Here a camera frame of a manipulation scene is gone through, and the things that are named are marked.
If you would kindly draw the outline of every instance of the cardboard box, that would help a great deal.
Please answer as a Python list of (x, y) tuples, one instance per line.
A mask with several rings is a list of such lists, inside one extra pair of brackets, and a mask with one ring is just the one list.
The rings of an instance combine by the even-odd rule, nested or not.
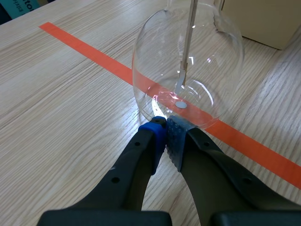
[(301, 24), (301, 0), (224, 0), (222, 11), (242, 36), (277, 49)]

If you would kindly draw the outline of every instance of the orange tape strip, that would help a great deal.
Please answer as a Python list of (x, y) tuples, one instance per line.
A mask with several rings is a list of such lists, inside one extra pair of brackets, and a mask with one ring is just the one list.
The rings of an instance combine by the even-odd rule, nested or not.
[[(70, 46), (74, 50), (78, 51), (85, 57), (99, 64), (109, 72), (115, 74), (122, 80), (126, 81), (128, 84), (133, 84), (132, 70), (130, 68), (124, 66), (113, 58), (105, 55), (92, 46), (89, 46), (88, 44), (75, 38), (71, 34), (63, 31), (62, 29), (51, 23), (45, 23), (41, 25), (40, 28), (46, 31), (48, 34), (59, 39), (66, 45)], [(141, 79), (145, 81), (145, 84), (147, 84), (148, 87), (150, 84), (156, 84), (154, 81), (145, 78), (143, 75), (141, 76)], [(189, 103), (187, 104), (189, 105), (189, 107), (192, 107), (195, 110), (195, 107), (193, 105)], [(178, 113), (183, 117), (190, 119), (189, 114), (185, 112)], [(197, 113), (204, 114), (204, 112), (199, 109)], [(251, 139), (247, 135), (239, 132), (238, 130), (232, 128), (222, 121), (217, 121), (213, 126), (206, 129), (206, 131), (222, 142), (241, 152), (245, 156), (254, 160), (258, 164), (267, 168), (271, 172), (280, 176), (282, 179), (301, 189), (301, 166), (277, 154), (276, 152)]]

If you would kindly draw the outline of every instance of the screw hole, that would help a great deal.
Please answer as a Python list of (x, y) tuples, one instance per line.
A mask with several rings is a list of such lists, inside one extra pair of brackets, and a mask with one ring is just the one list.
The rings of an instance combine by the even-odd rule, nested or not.
[(243, 178), (243, 182), (245, 182), (247, 185), (250, 185), (252, 180), (250, 178)]
[(111, 180), (114, 184), (117, 184), (119, 181), (120, 181), (120, 179), (119, 178), (112, 178), (112, 180)]

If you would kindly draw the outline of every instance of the orange tape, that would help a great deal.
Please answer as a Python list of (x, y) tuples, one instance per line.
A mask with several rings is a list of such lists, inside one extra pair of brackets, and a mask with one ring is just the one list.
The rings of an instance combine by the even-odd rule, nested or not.
[[(74, 50), (78, 51), (85, 57), (99, 64), (101, 67), (105, 68), (109, 72), (115, 74), (122, 80), (126, 81), (128, 84), (133, 84), (132, 70), (130, 68), (124, 66), (123, 64), (114, 60), (113, 58), (105, 55), (104, 53), (93, 48), (92, 46), (89, 46), (88, 44), (75, 38), (71, 34), (63, 31), (62, 29), (51, 23), (45, 23), (41, 25), (40, 28), (46, 31), (48, 34), (59, 39), (66, 45), (70, 46)], [(145, 90), (146, 88), (153, 86), (157, 87), (153, 91), (154, 93), (156, 93), (158, 89), (164, 89), (159, 84), (144, 77), (143, 75), (140, 75), (139, 79), (140, 82), (138, 83), (138, 86), (140, 86), (139, 89), (141, 90)], [(163, 104), (166, 104), (168, 107), (174, 108), (174, 105), (170, 102), (170, 99), (168, 101), (164, 99), (158, 101), (160, 101), (161, 103), (163, 102)], [(202, 118), (204, 118), (204, 114), (206, 113), (204, 113), (197, 107), (191, 105), (190, 103), (186, 103), (188, 107), (193, 110), (193, 117), (188, 111), (185, 111), (184, 109), (174, 108), (174, 110), (177, 111), (177, 113), (181, 116), (192, 121), (193, 123), (199, 124), (199, 121), (194, 121), (195, 114), (202, 115)], [(222, 142), (230, 145), (237, 151), (241, 152), (245, 156), (254, 160), (258, 164), (267, 168), (271, 172), (275, 173), (282, 179), (301, 189), (301, 166), (279, 155), (278, 153), (272, 151), (271, 149), (258, 143), (257, 141), (251, 139), (247, 135), (239, 132), (238, 130), (232, 128), (231, 126), (227, 125), (222, 121), (217, 121), (214, 125), (206, 129), (206, 131), (218, 138), (219, 140), (221, 140)]]

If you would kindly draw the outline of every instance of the glass flask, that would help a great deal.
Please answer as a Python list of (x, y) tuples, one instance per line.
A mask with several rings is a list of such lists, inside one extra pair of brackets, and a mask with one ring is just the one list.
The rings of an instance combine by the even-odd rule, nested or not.
[(199, 0), (181, 81), (190, 4), (169, 2), (143, 25), (133, 54), (134, 96), (148, 120), (178, 114), (206, 129), (231, 106), (243, 63), (242, 38), (220, 6)]

